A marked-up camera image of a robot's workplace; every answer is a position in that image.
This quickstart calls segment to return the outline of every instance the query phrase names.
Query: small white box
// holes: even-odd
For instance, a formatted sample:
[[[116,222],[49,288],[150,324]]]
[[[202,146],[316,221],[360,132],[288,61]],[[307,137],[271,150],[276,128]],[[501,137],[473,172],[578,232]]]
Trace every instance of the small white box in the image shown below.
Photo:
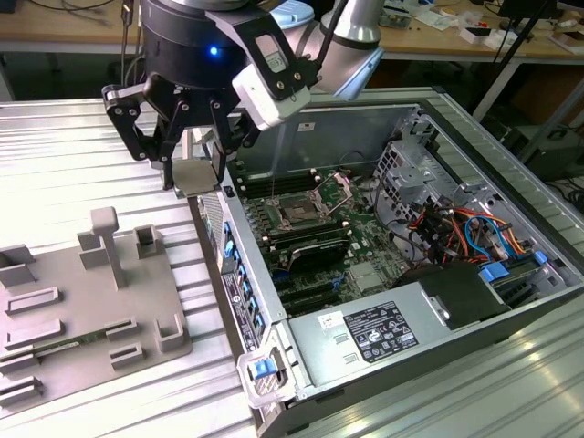
[[[460,36],[471,44],[484,44],[492,30],[484,27],[465,27],[460,31]]]

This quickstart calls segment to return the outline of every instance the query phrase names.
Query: barcode sticker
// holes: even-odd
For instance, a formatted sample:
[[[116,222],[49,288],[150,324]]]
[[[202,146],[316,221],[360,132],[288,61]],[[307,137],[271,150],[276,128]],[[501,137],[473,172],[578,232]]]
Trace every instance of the barcode sticker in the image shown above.
[[[326,330],[344,324],[345,321],[343,320],[343,312],[337,311],[326,315],[320,315],[318,317],[318,322],[322,329]]]

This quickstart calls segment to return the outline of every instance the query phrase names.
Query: computer component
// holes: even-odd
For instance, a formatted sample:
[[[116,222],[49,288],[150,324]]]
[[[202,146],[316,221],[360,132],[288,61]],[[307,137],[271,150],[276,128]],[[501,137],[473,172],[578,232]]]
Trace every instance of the computer component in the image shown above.
[[[501,28],[506,29],[507,26],[511,26],[516,33],[520,33],[521,20],[531,18],[545,2],[549,5],[539,19],[558,19],[562,16],[562,11],[556,8],[556,3],[548,0],[505,0],[497,14],[511,21],[510,23],[502,22]]]
[[[518,156],[538,130],[538,126],[514,127],[506,136],[505,146]],[[558,126],[550,133],[549,138],[538,144],[537,150],[527,158],[526,166],[543,181],[584,174],[581,162],[584,155],[583,141],[572,129]]]
[[[403,96],[321,98],[198,199],[261,436],[498,342],[582,292],[584,260],[461,134],[473,122],[455,128]]]

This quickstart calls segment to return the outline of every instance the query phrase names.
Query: motherboard chip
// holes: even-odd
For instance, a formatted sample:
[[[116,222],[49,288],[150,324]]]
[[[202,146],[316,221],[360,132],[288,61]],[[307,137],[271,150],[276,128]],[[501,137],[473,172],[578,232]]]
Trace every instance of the motherboard chip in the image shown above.
[[[317,209],[307,197],[280,199],[280,212],[291,224],[318,220]]]
[[[354,265],[349,271],[361,293],[383,286],[379,274],[370,262]]]

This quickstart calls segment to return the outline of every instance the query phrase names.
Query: white paper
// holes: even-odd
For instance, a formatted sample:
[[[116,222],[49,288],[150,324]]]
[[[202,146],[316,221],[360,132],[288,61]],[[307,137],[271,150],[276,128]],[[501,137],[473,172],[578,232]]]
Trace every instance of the white paper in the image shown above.
[[[438,30],[445,30],[450,27],[453,19],[448,16],[441,16],[432,11],[425,11],[416,16],[416,20],[421,21],[425,25],[433,27]]]

